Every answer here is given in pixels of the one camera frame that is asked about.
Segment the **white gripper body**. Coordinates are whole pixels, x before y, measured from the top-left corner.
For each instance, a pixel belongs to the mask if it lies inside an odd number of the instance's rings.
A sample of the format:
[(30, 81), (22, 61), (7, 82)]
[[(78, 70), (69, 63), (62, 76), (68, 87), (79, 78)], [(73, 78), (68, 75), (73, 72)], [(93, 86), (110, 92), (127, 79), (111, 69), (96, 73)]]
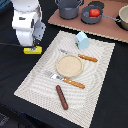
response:
[(38, 13), (14, 11), (12, 27), (21, 46), (34, 46), (34, 40), (41, 41), (45, 32), (45, 24), (40, 20)]

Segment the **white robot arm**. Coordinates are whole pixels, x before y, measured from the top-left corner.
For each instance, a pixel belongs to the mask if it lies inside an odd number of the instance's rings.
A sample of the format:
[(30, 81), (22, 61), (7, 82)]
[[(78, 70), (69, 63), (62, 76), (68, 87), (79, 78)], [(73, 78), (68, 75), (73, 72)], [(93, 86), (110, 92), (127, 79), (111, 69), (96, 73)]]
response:
[(11, 0), (14, 7), (12, 27), (21, 46), (34, 46), (41, 40), (45, 24), (42, 22), (42, 10), (38, 0)]

